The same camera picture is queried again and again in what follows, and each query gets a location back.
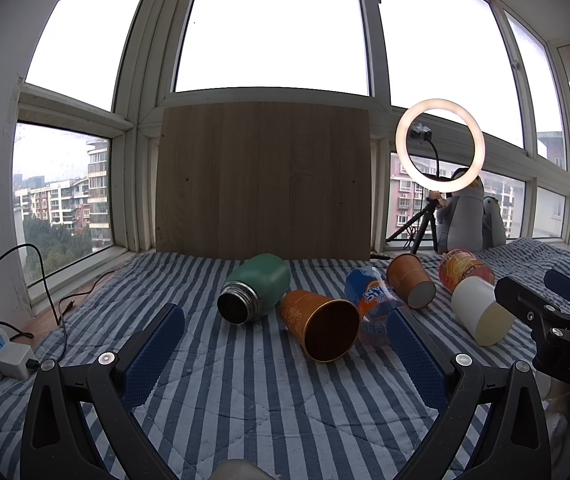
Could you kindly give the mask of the orange paper cup white base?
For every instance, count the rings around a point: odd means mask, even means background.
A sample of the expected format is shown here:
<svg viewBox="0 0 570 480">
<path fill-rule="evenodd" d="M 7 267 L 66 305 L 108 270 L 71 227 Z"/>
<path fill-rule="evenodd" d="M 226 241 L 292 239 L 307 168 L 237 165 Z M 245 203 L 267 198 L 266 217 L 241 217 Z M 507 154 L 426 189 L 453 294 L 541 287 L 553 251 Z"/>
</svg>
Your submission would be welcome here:
<svg viewBox="0 0 570 480">
<path fill-rule="evenodd" d="M 434 281 L 414 254 L 402 254 L 392 259 L 386 278 L 404 304 L 414 310 L 427 307 L 437 293 Z"/>
</svg>

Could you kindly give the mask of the red yellow plastic cup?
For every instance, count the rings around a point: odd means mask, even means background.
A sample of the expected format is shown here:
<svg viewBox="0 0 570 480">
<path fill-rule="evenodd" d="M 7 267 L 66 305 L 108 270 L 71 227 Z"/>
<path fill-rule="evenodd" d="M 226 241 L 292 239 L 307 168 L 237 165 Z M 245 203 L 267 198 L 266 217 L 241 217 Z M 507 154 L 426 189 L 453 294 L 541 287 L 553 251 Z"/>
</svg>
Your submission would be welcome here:
<svg viewBox="0 0 570 480">
<path fill-rule="evenodd" d="M 495 284 L 495 274 L 490 266 L 487 266 L 471 252 L 456 248 L 442 257 L 439 266 L 439 278 L 441 284 L 449 292 L 454 292 L 461 281 L 472 276 L 481 278 L 491 285 Z"/>
</svg>

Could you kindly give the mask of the orange paper cup open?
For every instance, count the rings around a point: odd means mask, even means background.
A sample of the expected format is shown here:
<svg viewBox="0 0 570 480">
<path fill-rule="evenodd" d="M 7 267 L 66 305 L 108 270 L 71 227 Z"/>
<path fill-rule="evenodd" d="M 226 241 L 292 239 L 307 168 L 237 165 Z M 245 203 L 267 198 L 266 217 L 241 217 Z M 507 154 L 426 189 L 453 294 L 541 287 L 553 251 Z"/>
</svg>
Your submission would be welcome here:
<svg viewBox="0 0 570 480">
<path fill-rule="evenodd" d="M 360 331 L 361 315 L 352 302 L 307 290 L 288 292 L 278 312 L 304 353 L 319 363 L 344 356 Z"/>
</svg>

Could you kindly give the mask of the small grey penguin plush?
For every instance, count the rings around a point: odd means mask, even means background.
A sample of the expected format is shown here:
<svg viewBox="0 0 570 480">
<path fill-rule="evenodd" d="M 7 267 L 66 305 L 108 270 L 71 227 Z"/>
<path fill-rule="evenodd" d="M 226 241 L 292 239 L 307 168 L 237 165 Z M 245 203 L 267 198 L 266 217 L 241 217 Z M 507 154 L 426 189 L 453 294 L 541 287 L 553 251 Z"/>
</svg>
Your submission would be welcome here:
<svg viewBox="0 0 570 480">
<path fill-rule="evenodd" d="M 492 196 L 483 199 L 482 248 L 489 249 L 506 244 L 506 232 L 501 207 Z"/>
</svg>

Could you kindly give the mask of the white power adapter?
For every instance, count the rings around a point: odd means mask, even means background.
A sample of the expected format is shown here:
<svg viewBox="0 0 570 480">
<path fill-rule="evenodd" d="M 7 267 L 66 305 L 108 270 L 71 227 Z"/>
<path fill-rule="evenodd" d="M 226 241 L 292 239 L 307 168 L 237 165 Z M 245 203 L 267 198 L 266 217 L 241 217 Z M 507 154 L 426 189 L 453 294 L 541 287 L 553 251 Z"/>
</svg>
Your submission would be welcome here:
<svg viewBox="0 0 570 480">
<path fill-rule="evenodd" d="M 40 362 L 28 344 L 9 341 L 0 349 L 0 374 L 27 380 L 38 370 Z"/>
</svg>

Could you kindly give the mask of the large grey penguin plush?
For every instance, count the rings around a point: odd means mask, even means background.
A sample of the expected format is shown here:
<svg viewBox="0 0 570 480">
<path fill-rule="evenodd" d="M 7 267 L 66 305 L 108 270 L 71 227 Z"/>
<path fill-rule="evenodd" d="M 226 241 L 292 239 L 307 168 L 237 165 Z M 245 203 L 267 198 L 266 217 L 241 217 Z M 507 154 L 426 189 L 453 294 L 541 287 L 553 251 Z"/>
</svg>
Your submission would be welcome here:
<svg viewBox="0 0 570 480">
<path fill-rule="evenodd" d="M 484 186 L 476 177 L 466 188 L 440 198 L 437 211 L 437 251 L 478 252 L 482 248 Z"/>
</svg>

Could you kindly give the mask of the black tripod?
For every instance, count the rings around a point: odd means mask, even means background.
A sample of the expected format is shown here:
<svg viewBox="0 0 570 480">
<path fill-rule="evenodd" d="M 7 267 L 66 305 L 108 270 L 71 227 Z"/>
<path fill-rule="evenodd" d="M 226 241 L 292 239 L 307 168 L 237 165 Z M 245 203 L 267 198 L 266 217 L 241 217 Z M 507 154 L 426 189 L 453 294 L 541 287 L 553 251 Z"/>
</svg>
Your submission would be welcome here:
<svg viewBox="0 0 570 480">
<path fill-rule="evenodd" d="M 404 222 L 399 229 L 389 235 L 386 238 L 386 242 L 389 243 L 392 242 L 392 240 L 396 240 L 401 234 L 407 232 L 418 222 L 418 229 L 416 233 L 406 241 L 406 247 L 410 250 L 411 254 L 416 255 L 425 238 L 426 232 L 430 231 L 432 249 L 437 252 L 439 248 L 437 233 L 437 209 L 439 205 L 440 202 L 437 198 L 428 198 L 426 205 L 423 206 L 417 214 L 409 218 L 407 222 Z"/>
</svg>

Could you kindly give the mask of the blue orange soda bottle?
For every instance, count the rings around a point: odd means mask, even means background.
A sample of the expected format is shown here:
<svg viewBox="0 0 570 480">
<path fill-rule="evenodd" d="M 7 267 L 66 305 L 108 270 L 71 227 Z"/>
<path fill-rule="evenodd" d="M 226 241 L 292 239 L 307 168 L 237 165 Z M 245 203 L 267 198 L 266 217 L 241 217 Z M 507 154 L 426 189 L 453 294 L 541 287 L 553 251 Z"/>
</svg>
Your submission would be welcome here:
<svg viewBox="0 0 570 480">
<path fill-rule="evenodd" d="M 344 296 L 358 308 L 362 344 L 388 346 L 387 318 L 401 301 L 390 290 L 380 270 L 376 266 L 351 270 L 344 283 Z"/>
</svg>

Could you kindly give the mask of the blue striped quilt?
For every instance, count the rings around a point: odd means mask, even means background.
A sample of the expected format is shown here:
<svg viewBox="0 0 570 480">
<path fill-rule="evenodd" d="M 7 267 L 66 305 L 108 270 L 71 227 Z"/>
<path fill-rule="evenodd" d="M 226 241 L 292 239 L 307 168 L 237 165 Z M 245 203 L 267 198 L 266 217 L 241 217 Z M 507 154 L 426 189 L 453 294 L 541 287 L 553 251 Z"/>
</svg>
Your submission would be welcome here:
<svg viewBox="0 0 570 480">
<path fill-rule="evenodd" d="M 457 322 L 438 277 L 441 257 L 421 255 L 437 296 L 417 321 L 455 353 L 483 365 L 529 361 L 535 344 L 516 321 L 502 341 L 480 347 Z M 511 275 L 565 312 L 545 290 L 555 268 L 570 275 L 570 252 L 522 238 L 480 252 L 496 278 Z M 427 408 L 389 346 L 357 341 L 344 358 L 318 364 L 290 336 L 277 312 L 233 327 L 215 299 L 237 262 L 182 255 L 133 259 L 67 318 L 64 365 L 120 350 L 165 304 L 177 304 L 186 332 L 146 403 L 134 411 L 181 479 L 205 479 L 227 458 L 244 458 L 279 479 L 385 479 L 404 465 L 437 416 Z M 21 430 L 33 377 L 0 383 L 0 471 L 19 479 Z"/>
</svg>

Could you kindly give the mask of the green thermos bottle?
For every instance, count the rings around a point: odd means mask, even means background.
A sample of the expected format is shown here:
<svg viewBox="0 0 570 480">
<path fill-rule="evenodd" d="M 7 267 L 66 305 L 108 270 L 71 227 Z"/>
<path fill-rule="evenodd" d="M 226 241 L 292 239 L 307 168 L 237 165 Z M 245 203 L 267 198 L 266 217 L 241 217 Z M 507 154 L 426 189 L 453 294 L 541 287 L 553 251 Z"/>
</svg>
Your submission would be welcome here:
<svg viewBox="0 0 570 480">
<path fill-rule="evenodd" d="M 226 322 L 244 325 L 267 315 L 290 285 L 288 264 L 272 254 L 257 255 L 225 280 L 216 307 Z"/>
</svg>

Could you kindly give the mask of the wooden board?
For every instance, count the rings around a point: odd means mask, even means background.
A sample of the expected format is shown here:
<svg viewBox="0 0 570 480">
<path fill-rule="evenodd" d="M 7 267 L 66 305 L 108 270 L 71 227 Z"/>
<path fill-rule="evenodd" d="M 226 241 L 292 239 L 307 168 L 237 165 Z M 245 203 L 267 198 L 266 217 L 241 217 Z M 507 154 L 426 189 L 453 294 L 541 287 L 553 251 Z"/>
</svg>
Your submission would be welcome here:
<svg viewBox="0 0 570 480">
<path fill-rule="evenodd" d="M 163 113 L 160 252 L 365 260 L 372 215 L 370 116 L 360 108 L 225 103 Z"/>
</svg>

